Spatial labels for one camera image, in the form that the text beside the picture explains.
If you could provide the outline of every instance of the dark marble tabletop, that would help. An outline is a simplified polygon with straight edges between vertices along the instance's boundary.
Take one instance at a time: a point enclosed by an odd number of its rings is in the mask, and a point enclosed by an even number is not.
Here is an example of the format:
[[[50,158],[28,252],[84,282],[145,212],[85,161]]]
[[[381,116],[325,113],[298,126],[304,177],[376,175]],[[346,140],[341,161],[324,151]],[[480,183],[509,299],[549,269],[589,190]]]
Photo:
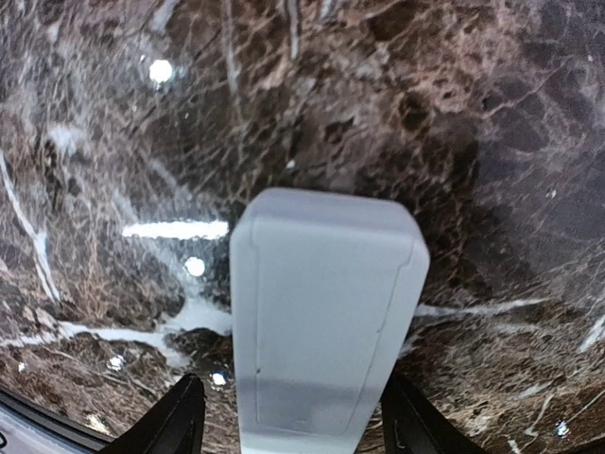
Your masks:
[[[463,433],[493,454],[605,437],[602,2],[5,0],[0,20],[0,385],[118,435],[193,371],[205,449],[238,452],[229,232],[293,186],[418,220],[432,264],[397,369]],[[379,421],[359,452],[384,452]]]

